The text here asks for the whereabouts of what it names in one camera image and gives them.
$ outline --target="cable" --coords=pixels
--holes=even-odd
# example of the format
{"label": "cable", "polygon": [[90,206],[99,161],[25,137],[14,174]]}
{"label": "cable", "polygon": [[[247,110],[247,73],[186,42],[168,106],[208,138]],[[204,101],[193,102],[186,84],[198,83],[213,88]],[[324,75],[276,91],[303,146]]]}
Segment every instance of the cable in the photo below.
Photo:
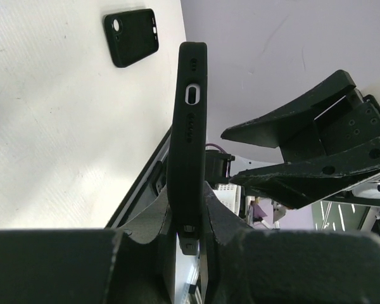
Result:
{"label": "cable", "polygon": [[224,149],[222,149],[218,144],[206,144],[205,145],[206,147],[214,147],[214,148],[217,148],[218,150],[220,150],[221,153],[225,153],[225,154],[228,154]]}

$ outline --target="gray wall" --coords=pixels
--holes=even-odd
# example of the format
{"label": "gray wall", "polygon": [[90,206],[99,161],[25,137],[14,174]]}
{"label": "gray wall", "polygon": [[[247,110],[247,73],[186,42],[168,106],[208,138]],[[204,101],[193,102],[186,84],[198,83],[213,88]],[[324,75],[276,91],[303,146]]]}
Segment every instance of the gray wall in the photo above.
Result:
{"label": "gray wall", "polygon": [[182,0],[188,41],[208,44],[208,138],[228,152],[281,162],[278,150],[222,141],[337,69],[359,87],[380,76],[380,0]]}

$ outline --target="table surface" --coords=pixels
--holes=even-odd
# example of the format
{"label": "table surface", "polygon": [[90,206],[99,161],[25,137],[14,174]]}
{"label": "table surface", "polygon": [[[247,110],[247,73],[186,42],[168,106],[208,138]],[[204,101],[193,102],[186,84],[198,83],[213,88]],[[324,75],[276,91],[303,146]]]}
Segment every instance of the table surface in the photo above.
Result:
{"label": "table surface", "polygon": [[[160,48],[111,62],[102,19],[152,8]],[[0,228],[104,227],[172,122],[179,0],[0,0]]]}

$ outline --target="black phone case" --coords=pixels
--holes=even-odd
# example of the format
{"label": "black phone case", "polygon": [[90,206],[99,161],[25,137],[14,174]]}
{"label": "black phone case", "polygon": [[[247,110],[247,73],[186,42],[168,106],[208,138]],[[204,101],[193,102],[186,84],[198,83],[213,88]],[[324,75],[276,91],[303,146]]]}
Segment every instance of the black phone case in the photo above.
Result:
{"label": "black phone case", "polygon": [[[187,104],[186,88],[199,85],[199,102]],[[184,42],[179,49],[175,106],[167,167],[167,193],[179,236],[198,238],[205,176],[207,46]],[[184,226],[196,228],[184,231]]]}
{"label": "black phone case", "polygon": [[[118,22],[118,31],[113,25],[115,20]],[[155,53],[159,48],[155,14],[152,9],[106,15],[104,30],[111,58],[119,68],[125,68]]]}

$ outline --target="white object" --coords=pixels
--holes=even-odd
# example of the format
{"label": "white object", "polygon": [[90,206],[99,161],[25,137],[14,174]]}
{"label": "white object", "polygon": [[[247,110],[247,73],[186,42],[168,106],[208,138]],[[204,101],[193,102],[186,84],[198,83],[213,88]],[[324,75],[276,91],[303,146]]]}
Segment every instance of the white object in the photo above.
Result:
{"label": "white object", "polygon": [[217,190],[213,190],[220,202],[230,211],[239,215],[241,206],[241,186],[234,184],[220,184]]}
{"label": "white object", "polygon": [[[152,8],[159,50],[116,68],[102,19]],[[104,227],[172,124],[179,0],[0,0],[0,229]]]}

